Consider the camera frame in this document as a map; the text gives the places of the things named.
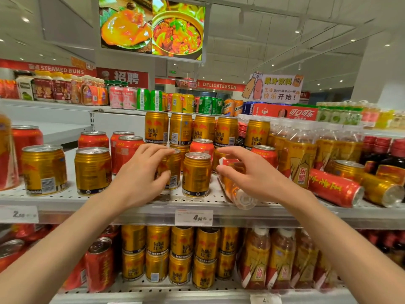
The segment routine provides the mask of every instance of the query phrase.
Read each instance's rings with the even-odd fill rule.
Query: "pink can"
[[[121,86],[110,86],[110,106],[113,109],[122,109],[122,87]]]
[[[122,102],[124,110],[136,110],[136,89],[133,87],[123,87]]]

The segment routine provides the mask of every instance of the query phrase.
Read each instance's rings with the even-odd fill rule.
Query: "ceiling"
[[[63,1],[93,25],[92,0]],[[405,0],[195,1],[212,4],[206,62],[167,61],[168,72],[230,83],[254,71],[299,73],[309,91],[353,86],[367,38],[381,31],[402,36],[405,19]],[[0,57],[70,65],[71,53],[42,39],[36,8],[36,0],[0,0]]]

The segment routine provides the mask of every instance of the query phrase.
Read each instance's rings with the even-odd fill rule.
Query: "price tag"
[[[0,206],[0,223],[39,223],[37,206]]]
[[[213,210],[177,209],[175,225],[177,226],[212,226]]]
[[[279,294],[251,294],[251,304],[281,304],[281,297]]]

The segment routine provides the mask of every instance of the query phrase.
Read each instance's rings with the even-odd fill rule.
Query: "barcode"
[[[234,137],[230,137],[229,138],[229,146],[235,146],[235,138]]]
[[[82,283],[82,284],[84,284],[84,283],[87,281],[87,278],[86,278],[86,270],[85,270],[85,269],[82,270],[81,273],[80,273],[80,280],[81,280],[81,283]]]
[[[179,134],[172,132],[172,140],[170,143],[177,145],[179,142]]]
[[[159,273],[151,273],[151,282],[159,282]]]
[[[42,193],[55,192],[55,177],[41,179],[41,189]]]
[[[177,188],[177,175],[170,177],[169,189]]]

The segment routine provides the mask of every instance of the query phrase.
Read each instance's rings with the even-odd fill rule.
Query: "forearm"
[[[92,242],[118,215],[105,191],[21,256],[0,275],[0,303],[48,303]]]
[[[360,303],[400,303],[405,271],[306,190],[290,192],[299,202],[285,207],[306,229]]]

